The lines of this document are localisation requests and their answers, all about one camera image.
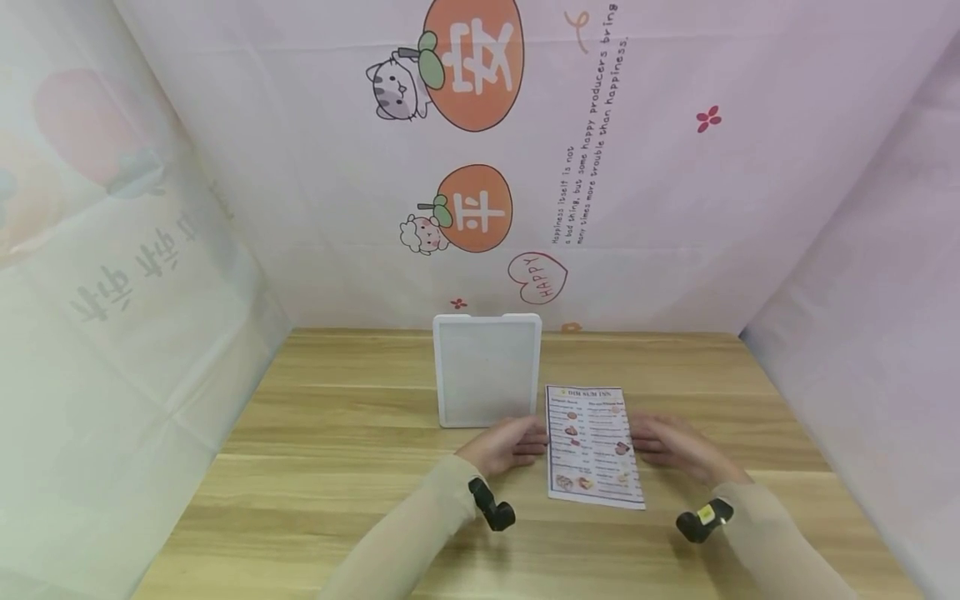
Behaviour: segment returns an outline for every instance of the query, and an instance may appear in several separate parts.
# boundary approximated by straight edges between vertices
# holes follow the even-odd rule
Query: sleeve
[[[759,484],[727,483],[713,493],[733,507],[724,531],[764,598],[856,598],[856,592],[813,549],[772,492]]]
[[[399,600],[408,597],[446,543],[476,517],[467,484],[480,477],[447,456],[333,571],[320,600]]]

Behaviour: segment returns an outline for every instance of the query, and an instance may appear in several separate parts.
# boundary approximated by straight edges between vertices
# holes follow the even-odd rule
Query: menu
[[[623,390],[546,386],[547,495],[646,509]]]

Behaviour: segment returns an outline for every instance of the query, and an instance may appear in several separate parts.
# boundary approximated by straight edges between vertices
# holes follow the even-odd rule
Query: hand
[[[722,483],[754,483],[713,442],[678,417],[630,415],[630,437],[645,462],[678,468],[711,489]]]
[[[533,465],[546,452],[546,427],[536,415],[504,419],[456,451],[489,479],[513,467]]]

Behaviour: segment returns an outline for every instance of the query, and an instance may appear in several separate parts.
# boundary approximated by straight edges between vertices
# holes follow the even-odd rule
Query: fabric backdrop
[[[926,597],[945,600],[960,598],[958,190],[960,37],[746,336]]]
[[[288,323],[107,0],[0,2],[0,598],[127,598]]]
[[[951,4],[117,0],[296,324],[730,332]]]

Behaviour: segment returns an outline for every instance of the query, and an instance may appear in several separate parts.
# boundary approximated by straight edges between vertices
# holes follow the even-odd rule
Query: wooden table
[[[920,597],[735,337],[547,334],[540,360],[541,386],[620,386],[629,407],[706,430],[783,500],[862,597]],[[429,332],[296,331],[135,598],[312,598],[474,433],[438,426]],[[722,536],[694,546],[673,525],[708,492],[643,464],[640,478],[646,512],[549,500],[542,462],[510,473],[494,488],[517,525],[503,534],[471,525],[413,597],[757,597]]]

